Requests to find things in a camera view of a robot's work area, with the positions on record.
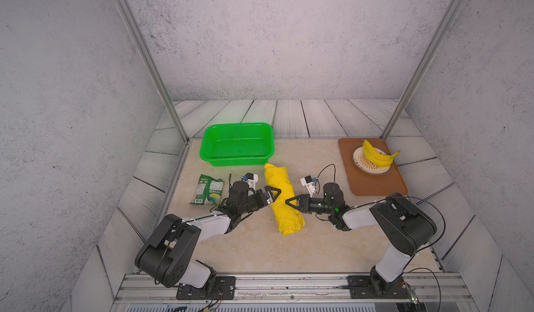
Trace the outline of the yellow shorts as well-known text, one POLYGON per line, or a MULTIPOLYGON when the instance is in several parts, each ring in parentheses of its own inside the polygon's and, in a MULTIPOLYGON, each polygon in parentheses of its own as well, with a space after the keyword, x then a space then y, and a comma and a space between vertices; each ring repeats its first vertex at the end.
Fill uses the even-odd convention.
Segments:
POLYGON ((294 234, 305 227, 305 219, 302 214, 286 204, 286 200, 295 197, 286 167, 277 167, 270 163, 264 166, 266 185, 281 190, 276 201, 271 204, 278 225, 278 230, 283 236, 294 234))

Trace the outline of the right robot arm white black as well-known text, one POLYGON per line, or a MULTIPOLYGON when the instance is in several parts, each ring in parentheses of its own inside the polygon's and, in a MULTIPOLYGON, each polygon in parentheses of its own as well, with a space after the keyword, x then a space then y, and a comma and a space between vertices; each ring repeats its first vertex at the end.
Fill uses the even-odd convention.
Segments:
POLYGON ((340 231, 378 225, 389 240, 382 259, 370 271, 371 281, 378 286, 398 282, 415 254, 437 233, 435 222, 397 192, 374 203, 349 206, 339 185, 327 183, 322 197, 303 194, 285 203, 301 213, 326 214, 340 231))

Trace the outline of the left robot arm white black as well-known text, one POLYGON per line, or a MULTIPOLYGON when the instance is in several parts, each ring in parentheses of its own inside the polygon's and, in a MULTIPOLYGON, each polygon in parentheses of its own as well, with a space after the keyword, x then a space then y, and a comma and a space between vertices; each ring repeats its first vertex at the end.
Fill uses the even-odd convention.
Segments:
POLYGON ((245 181, 237 181, 229 189, 229 197, 207 215, 191 219, 166 215, 136 255, 134 264, 155 284, 167 288, 183 284, 211 294, 216 271, 192 260, 197 244, 229 234, 243 219, 270 206, 281 194, 281 189, 269 185, 255 190, 245 181))

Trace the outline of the green snack packet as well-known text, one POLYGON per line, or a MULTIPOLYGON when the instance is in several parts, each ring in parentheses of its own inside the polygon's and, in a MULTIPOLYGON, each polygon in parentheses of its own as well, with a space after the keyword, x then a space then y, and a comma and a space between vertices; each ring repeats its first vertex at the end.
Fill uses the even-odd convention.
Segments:
POLYGON ((221 202, 224 187, 222 179, 215 179, 205 174, 201 174, 197 183, 192 205, 217 205, 221 202))

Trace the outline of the green plastic basket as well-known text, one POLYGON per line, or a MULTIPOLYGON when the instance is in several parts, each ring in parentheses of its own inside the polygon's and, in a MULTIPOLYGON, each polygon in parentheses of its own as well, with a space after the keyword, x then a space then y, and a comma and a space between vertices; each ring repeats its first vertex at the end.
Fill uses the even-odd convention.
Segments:
POLYGON ((200 158, 215 167, 264 165, 274 153, 273 127, 263 122, 215 124, 200 148, 200 158))

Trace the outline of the patterned round plate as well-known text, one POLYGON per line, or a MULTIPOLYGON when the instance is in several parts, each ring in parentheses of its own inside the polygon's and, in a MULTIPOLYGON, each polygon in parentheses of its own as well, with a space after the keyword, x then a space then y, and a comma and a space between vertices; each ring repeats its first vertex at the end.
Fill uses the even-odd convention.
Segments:
POLYGON ((372 162, 368 161, 367 157, 364 155, 363 147, 359 147, 353 152, 353 163, 364 173, 375 176, 384 175, 392 168, 391 165, 387 167, 378 167, 372 162))

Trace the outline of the yellow banana bunch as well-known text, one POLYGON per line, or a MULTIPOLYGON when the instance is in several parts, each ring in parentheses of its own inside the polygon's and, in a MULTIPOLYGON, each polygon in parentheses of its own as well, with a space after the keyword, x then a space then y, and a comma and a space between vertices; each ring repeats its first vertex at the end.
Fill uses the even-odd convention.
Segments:
POLYGON ((399 151, 393 155, 380 153, 368 140, 364 140, 362 147, 367 160, 377 167, 389 167, 394 163, 394 159, 400 154, 399 151))

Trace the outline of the brown wooden tray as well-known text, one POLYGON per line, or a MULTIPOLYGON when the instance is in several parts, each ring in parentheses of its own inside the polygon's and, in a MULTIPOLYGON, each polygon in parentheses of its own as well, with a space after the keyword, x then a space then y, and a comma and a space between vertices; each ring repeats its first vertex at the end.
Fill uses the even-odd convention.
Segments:
POLYGON ((388 196, 395 192, 408 194, 408 188, 396 163, 384 174, 366 173, 355 164, 353 154, 360 148, 364 138, 342 138, 338 140, 340 154, 350 190, 357 196, 388 196))

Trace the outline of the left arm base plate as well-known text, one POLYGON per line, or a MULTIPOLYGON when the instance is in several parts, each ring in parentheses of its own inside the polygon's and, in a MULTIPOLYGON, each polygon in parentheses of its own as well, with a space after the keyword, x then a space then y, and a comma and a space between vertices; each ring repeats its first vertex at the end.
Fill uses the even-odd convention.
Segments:
POLYGON ((233 300, 236 289, 236 277, 210 277, 202 288, 180 284, 177 290, 177 300, 233 300))

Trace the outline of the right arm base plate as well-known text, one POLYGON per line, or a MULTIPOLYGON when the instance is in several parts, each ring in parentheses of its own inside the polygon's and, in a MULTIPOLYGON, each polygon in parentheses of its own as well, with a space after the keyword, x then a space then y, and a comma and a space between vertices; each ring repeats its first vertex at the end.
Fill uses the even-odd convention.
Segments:
POLYGON ((351 299, 412 299, 403 277, 386 282, 380 276, 356 275, 347 280, 351 299))

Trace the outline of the aluminium mounting rail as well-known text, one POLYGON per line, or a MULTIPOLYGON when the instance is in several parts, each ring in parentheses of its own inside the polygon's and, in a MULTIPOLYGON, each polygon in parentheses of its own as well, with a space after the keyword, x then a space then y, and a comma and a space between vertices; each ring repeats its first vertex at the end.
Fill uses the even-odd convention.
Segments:
POLYGON ((435 305, 445 311, 450 303, 459 311, 477 311, 469 289, 458 273, 436 273, 418 269, 402 276, 402 283, 385 296, 371 292, 368 276, 362 273, 236 273, 218 277, 208 298, 184 285, 156 285, 145 273, 126 276, 115 297, 116 304, 210 303, 353 303, 394 302, 435 305))

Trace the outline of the right aluminium frame post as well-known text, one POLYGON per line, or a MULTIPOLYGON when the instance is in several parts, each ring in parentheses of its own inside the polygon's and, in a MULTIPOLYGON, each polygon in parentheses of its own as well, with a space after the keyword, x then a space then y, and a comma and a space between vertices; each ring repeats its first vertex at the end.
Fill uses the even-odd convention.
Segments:
POLYGON ((392 135, 395 126, 400 120, 402 112, 406 109, 421 80, 424 78, 425 72, 431 65, 432 60, 438 52, 442 41, 449 32, 449 29, 452 27, 455 18, 460 12, 465 1, 466 0, 450 0, 441 20, 439 20, 439 23, 432 34, 424 53, 421 56, 420 61, 418 62, 417 67, 415 68, 409 82, 402 92, 400 99, 397 101, 397 105, 392 113, 392 116, 390 117, 385 130, 382 132, 380 137, 381 139, 386 140, 390 135, 392 135))

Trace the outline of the aluminium frame post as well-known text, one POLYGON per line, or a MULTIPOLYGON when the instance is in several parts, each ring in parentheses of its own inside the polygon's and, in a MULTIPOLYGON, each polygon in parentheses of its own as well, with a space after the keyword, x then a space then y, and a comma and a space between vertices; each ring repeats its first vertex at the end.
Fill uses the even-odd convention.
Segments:
POLYGON ((392 135, 395 126, 400 120, 402 112, 406 109, 421 80, 424 78, 425 72, 431 65, 432 60, 438 52, 442 41, 449 32, 449 29, 452 27, 455 18, 460 12, 465 1, 466 0, 450 0, 441 20, 439 20, 439 23, 432 34, 424 53, 421 56, 420 61, 418 62, 417 67, 415 68, 409 82, 402 92, 400 99, 397 101, 397 105, 392 113, 392 116, 390 117, 385 130, 382 132, 380 137, 381 139, 386 140, 390 135, 392 135))
POLYGON ((114 0, 115 5, 118 8, 118 11, 129 31, 129 35, 132 37, 136 48, 140 54, 140 57, 143 61, 145 68, 147 69, 150 78, 155 86, 155 89, 162 100, 162 103, 165 107, 165 110, 169 114, 169 118, 176 128, 182 141, 187 143, 189 137, 184 130, 184 127, 179 119, 179 116, 175 110, 175 106, 171 101, 170 95, 165 86, 164 80, 159 73, 156 63, 150 53, 150 50, 147 46, 147 43, 143 37, 142 32, 140 31, 139 25, 135 19, 135 16, 130 8, 130 5, 127 0, 114 0))

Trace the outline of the left aluminium frame post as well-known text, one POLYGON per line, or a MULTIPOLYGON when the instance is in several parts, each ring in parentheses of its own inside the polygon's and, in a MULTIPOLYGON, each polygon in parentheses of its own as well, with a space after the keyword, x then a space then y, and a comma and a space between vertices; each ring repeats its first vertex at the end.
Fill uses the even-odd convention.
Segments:
POLYGON ((169 114, 169 118, 176 128, 182 141, 187 143, 189 137, 184 130, 184 127, 179 119, 179 116, 175 110, 175 106, 171 101, 170 95, 165 86, 164 80, 159 73, 156 63, 150 53, 150 50, 147 46, 147 43, 143 37, 142 32, 140 31, 139 25, 135 19, 135 16, 130 8, 130 5, 127 0, 114 0, 115 5, 118 8, 118 11, 129 31, 129 35, 132 37, 136 48, 140 54, 140 57, 143 61, 145 68, 147 69, 150 78, 155 86, 155 89, 162 100, 162 103, 165 107, 165 110, 169 114))

